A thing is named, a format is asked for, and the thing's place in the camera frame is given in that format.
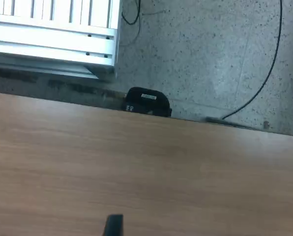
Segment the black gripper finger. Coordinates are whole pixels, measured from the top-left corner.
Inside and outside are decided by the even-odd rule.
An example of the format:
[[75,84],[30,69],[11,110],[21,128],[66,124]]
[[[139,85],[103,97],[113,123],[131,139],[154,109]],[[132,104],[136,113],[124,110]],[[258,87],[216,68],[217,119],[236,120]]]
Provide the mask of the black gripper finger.
[[103,236],[123,236],[122,214],[110,214],[107,217]]

